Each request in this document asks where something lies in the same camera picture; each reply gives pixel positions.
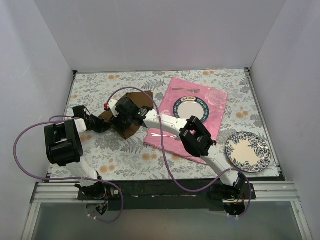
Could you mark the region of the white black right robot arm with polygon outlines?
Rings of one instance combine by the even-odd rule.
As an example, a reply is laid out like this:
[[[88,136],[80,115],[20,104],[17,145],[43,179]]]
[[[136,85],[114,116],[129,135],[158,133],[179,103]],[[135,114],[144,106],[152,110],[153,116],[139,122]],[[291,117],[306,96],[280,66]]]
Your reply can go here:
[[[177,136],[189,155],[202,159],[218,174],[217,179],[221,184],[214,187],[213,192],[219,199],[237,199],[245,192],[246,177],[243,173],[232,169],[226,161],[215,158],[217,142],[212,139],[212,135],[197,117],[191,116],[185,119],[161,114],[157,106],[138,107],[127,97],[119,101],[110,99],[104,108],[112,112],[110,121],[122,133],[131,125],[158,129],[162,148],[165,147],[164,132]]]

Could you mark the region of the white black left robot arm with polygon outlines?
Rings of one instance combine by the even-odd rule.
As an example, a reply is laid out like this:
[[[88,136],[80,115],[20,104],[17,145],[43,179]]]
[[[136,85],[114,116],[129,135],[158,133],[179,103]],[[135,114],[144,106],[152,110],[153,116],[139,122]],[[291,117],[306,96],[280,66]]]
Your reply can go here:
[[[100,175],[85,160],[82,160],[83,146],[80,133],[93,131],[101,134],[110,128],[104,120],[79,105],[72,108],[75,119],[44,127],[46,155],[51,164],[65,167],[75,177],[79,177],[79,186],[89,188],[89,194],[95,200],[106,196],[106,187],[96,182]]]

